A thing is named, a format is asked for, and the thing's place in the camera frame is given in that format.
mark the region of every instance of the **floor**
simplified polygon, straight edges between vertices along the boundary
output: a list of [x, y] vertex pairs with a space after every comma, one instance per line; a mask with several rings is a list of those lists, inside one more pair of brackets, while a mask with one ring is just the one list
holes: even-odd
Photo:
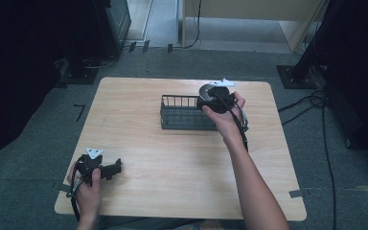
[[[150, 47], [181, 47], [181, 27], [177, 23], [177, 3], [172, 0], [128, 0], [132, 25], [128, 42], [143, 43]], [[196, 18], [187, 18], [186, 44], [192, 49], [218, 51], [248, 51], [290, 54], [286, 38], [278, 21], [251, 19], [200, 18], [197, 42]], [[314, 32], [310, 30], [307, 40]], [[305, 44], [295, 51], [304, 53]]]

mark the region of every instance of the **person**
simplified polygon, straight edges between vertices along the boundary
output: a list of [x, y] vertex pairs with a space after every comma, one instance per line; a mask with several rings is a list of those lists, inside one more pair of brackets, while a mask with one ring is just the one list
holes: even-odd
[[[243, 108], [245, 99], [238, 92], [234, 92], [234, 95], [238, 106]], [[205, 105], [202, 110], [216, 124], [229, 150], [246, 228], [288, 229], [286, 217], [244, 147], [241, 133], [232, 115], [229, 111], [218, 114]], [[241, 120], [241, 110], [234, 107], [232, 111]], [[71, 177], [72, 171], [67, 177], [69, 182]], [[92, 174], [92, 187], [82, 183], [77, 190], [77, 203], [80, 208], [80, 221], [77, 229], [94, 229], [95, 227], [102, 203], [100, 180], [101, 172], [96, 169]]]

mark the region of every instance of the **hand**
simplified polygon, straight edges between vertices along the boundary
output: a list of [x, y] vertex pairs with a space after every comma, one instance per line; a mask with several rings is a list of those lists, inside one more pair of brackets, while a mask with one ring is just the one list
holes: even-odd
[[[68, 183], [71, 184], [71, 178], [73, 176], [73, 169], [76, 163], [71, 167], [67, 176]], [[77, 182], [79, 177], [76, 175], [74, 181]], [[90, 224], [95, 224], [98, 214], [100, 213], [101, 204], [103, 201], [101, 195], [101, 170], [95, 169], [92, 172], [92, 187], [85, 182], [82, 182], [77, 189], [76, 195], [77, 203], [80, 209], [80, 223], [83, 223], [84, 227], [88, 227]]]
[[[243, 108], [245, 99], [241, 97], [241, 95], [235, 91], [235, 102], [238, 104], [240, 108]], [[219, 114], [214, 112], [210, 107], [204, 105], [202, 107], [202, 111], [217, 125], [217, 129], [222, 135], [223, 140], [226, 142], [227, 139], [230, 138], [241, 138], [241, 133], [236, 125], [232, 114], [227, 111], [223, 114]], [[241, 110], [238, 109], [236, 106], [232, 108], [234, 114], [238, 117], [240, 122], [242, 122], [242, 113]]]

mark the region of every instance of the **left hand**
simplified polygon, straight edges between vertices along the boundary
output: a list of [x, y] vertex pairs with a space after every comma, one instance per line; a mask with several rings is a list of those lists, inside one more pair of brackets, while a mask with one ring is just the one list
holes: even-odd
[[[70, 169], [67, 176], [68, 183], [71, 184], [73, 169], [76, 163]], [[76, 175], [74, 181], [77, 182], [79, 177]], [[82, 182], [77, 189], [76, 200], [80, 209], [80, 222], [91, 222], [97, 219], [100, 213], [103, 197], [101, 195], [101, 170], [95, 169], [92, 172], [92, 187]]]

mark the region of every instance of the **right hand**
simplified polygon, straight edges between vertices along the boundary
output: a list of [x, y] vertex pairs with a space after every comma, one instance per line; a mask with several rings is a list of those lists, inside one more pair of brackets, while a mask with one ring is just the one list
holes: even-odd
[[[243, 108], [245, 99], [238, 93], [234, 92], [235, 102], [238, 104], [240, 108]], [[204, 111], [205, 115], [207, 115], [216, 125], [220, 135], [224, 140], [228, 140], [230, 138], [241, 138], [241, 133], [236, 125], [232, 114], [227, 111], [223, 114], [219, 114], [214, 112], [210, 107], [204, 105], [202, 107], [202, 111]], [[242, 122], [242, 113], [241, 110], [238, 109], [237, 106], [232, 108], [234, 114], [238, 117], [239, 121]]]

